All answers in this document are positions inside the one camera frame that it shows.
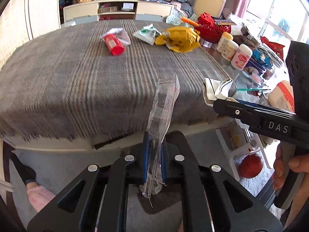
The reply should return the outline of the person's right hand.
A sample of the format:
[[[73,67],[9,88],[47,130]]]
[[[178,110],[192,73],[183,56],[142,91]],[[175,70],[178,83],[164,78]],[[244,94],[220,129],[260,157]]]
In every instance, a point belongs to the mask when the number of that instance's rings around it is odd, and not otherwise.
[[[289,167],[296,173],[308,173],[308,154],[302,156],[295,156],[289,161]],[[273,165],[273,188],[274,190],[280,189],[284,184],[284,162],[282,160],[281,145],[278,145],[276,152],[276,159]]]

